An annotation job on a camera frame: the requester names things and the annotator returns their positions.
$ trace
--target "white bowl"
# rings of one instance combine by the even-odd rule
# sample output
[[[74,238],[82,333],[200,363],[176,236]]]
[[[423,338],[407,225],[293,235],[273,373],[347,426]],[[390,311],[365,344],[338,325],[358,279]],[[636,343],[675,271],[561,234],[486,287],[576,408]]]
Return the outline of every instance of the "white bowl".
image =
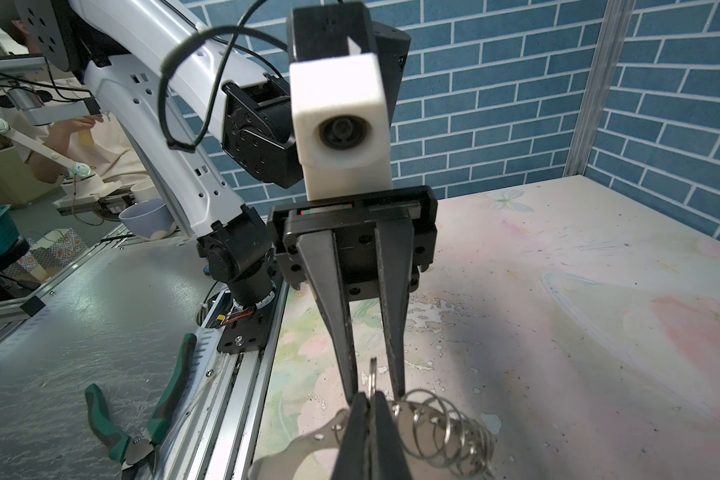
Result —
[[[118,217],[132,234],[145,240],[160,240],[176,231],[176,221],[162,198],[131,205]]]
[[[160,198],[160,192],[157,191],[157,187],[155,187],[155,183],[151,178],[136,183],[130,188],[130,191],[134,194],[137,202],[146,202],[147,200]]]

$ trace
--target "red wire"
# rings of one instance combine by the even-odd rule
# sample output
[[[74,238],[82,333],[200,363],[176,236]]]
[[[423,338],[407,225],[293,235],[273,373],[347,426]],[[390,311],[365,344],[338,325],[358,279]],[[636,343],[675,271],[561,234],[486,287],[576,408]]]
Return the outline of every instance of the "red wire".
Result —
[[[246,317],[248,317],[248,316],[253,315],[253,313],[255,313],[255,312],[256,312],[256,309],[251,309],[251,310],[248,311],[248,312],[246,312],[245,310],[243,310],[242,312],[238,313],[237,315],[231,316],[231,317],[227,318],[226,320],[224,320],[224,321],[221,323],[221,325],[219,325],[219,328],[223,327],[224,325],[229,325],[229,324],[232,323],[232,322],[235,322],[235,321],[238,321],[238,320],[242,320],[242,319],[244,319],[244,318],[246,318]]]

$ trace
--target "person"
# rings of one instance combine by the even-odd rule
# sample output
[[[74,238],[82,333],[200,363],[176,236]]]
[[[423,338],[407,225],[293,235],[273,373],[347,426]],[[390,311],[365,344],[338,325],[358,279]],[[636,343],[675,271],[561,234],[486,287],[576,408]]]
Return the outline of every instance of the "person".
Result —
[[[8,33],[16,43],[27,47],[31,54],[42,53],[40,46],[29,34],[27,26],[18,20],[12,2],[0,0],[0,28]],[[58,87],[85,88],[76,78],[57,78]],[[50,82],[48,91],[54,98],[59,94]],[[60,91],[67,99],[88,97],[84,91]],[[47,106],[60,104],[59,101],[47,102]],[[120,124],[111,114],[88,115],[71,120],[60,120],[50,126],[32,125],[15,108],[3,109],[3,119],[16,131],[43,143],[46,147],[81,163],[87,164],[104,182],[119,180],[123,186],[133,185],[149,178],[144,166],[136,154]],[[24,147],[14,145],[21,158],[32,169],[32,174],[40,181],[55,183],[60,175],[67,175],[67,169],[49,158]]]

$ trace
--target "painted table surface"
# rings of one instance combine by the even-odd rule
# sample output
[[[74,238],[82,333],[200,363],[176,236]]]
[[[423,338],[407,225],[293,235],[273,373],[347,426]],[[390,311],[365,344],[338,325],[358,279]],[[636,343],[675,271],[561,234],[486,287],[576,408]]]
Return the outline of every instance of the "painted table surface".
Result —
[[[351,304],[362,383],[377,300]],[[406,387],[498,434],[497,478],[720,478],[720,242],[583,177],[444,200],[411,295]],[[346,408],[307,286],[292,291],[256,457]],[[298,478],[327,478],[335,451]]]

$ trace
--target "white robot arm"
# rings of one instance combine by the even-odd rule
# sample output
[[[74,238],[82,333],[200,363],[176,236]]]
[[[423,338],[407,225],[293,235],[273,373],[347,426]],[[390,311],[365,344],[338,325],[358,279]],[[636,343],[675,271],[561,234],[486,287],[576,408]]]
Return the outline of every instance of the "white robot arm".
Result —
[[[169,148],[158,115],[161,75],[192,109],[206,111],[223,53],[211,38],[240,28],[197,32],[200,21],[174,0],[68,2],[16,5],[48,59],[83,76],[102,110],[115,113],[176,218],[197,235],[212,276],[254,309],[272,291],[272,258],[292,285],[308,281],[353,408],[366,399],[348,303],[378,297],[393,394],[402,398],[408,295],[433,261],[437,235],[432,189],[391,190],[388,128],[410,37],[372,22],[361,2],[346,2],[292,11],[292,85],[232,53],[209,132],[254,178],[281,187],[304,178],[307,189],[308,202],[273,207],[265,226],[203,150],[187,146],[192,131],[170,98],[162,127],[184,144],[170,146],[184,150]]]

